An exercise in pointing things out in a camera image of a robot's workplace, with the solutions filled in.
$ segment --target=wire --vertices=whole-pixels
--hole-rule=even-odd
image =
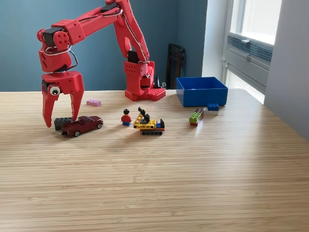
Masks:
[[[88,20],[94,19],[94,18],[99,17],[99,16],[103,16],[103,17],[113,17],[113,16],[121,15],[122,12],[123,12],[123,10],[120,9],[119,12],[113,13],[113,14],[104,14],[104,13],[101,13],[101,14],[98,14],[98,15],[94,15],[94,16],[91,16],[91,17],[87,17],[87,18],[80,19],[79,22],[88,21]]]
[[[138,46],[140,47],[141,53],[143,54],[143,57],[144,57],[144,60],[145,60],[145,61],[141,61],[141,60],[140,60],[139,62],[141,62],[141,63],[149,63],[149,61],[148,61],[148,60],[146,59],[146,57],[145,57],[145,54],[143,53],[143,49],[142,49],[142,47],[141,47],[140,42],[138,41],[136,35],[134,34],[132,28],[131,28],[130,25],[129,25],[129,22],[128,22],[127,19],[126,19],[126,15],[125,15],[125,14],[124,14],[124,17],[125,17],[125,22],[126,22],[127,28],[129,29],[129,31],[130,31],[131,35],[133,36],[135,42],[136,42],[136,43],[138,44]]]
[[[69,52],[74,56],[76,64],[70,66],[67,70],[70,70],[70,69],[72,69],[72,68],[75,68],[75,67],[78,65],[78,60],[77,60],[77,57],[76,57],[76,55],[74,54],[74,52],[72,52],[72,51],[69,51]]]
[[[63,54],[63,53],[66,53],[66,52],[69,52],[72,48],[72,45],[69,44],[69,47],[65,50],[62,50],[62,51],[58,51],[58,52],[49,52],[50,49],[53,49],[55,47],[46,47],[45,50],[44,50],[44,53],[45,55],[47,56],[57,56],[57,55],[60,55],[60,54]]]

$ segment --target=white lego brick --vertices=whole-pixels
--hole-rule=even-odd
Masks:
[[[208,111],[207,108],[204,109],[204,114],[205,115],[218,115],[219,111]]]

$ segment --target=red toy pickup truck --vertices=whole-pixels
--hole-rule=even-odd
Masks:
[[[98,116],[80,116],[77,121],[61,126],[61,134],[77,137],[84,132],[93,130],[94,128],[101,129],[102,126],[103,120]]]

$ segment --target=red shirt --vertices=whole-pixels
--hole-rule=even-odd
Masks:
[[[122,122],[131,122],[132,120],[131,120],[130,115],[123,115],[123,116],[121,117],[121,121],[122,121]]]

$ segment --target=window frame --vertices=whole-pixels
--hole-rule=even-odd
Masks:
[[[241,25],[243,23],[245,4],[246,0],[239,0],[239,9],[237,15],[238,18],[236,19],[236,32],[239,33],[241,33]],[[222,70],[221,82],[226,84],[227,70],[229,70],[264,94],[266,91],[270,62],[253,57],[249,53],[229,46],[227,43],[227,38],[228,36],[233,36],[244,41],[244,43],[245,40],[249,40],[260,45],[267,46],[269,48],[273,48],[274,46],[272,44],[257,41],[255,39],[230,32],[233,6],[234,0],[229,0],[225,27],[224,50],[222,56],[224,67]]]

